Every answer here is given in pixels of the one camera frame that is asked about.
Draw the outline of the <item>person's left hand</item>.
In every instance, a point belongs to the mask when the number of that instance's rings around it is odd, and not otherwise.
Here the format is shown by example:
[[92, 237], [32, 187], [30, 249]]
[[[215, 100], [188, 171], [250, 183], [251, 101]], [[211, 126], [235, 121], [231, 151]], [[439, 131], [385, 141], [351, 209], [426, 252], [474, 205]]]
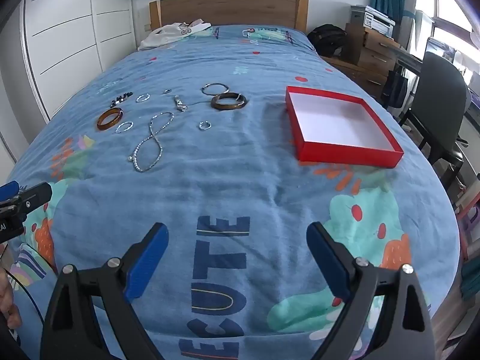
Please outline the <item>person's left hand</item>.
[[17, 329], [22, 324], [20, 311], [14, 303], [12, 286], [7, 279], [7, 272], [0, 268], [0, 310], [1, 314], [7, 320], [7, 326], [10, 329]]

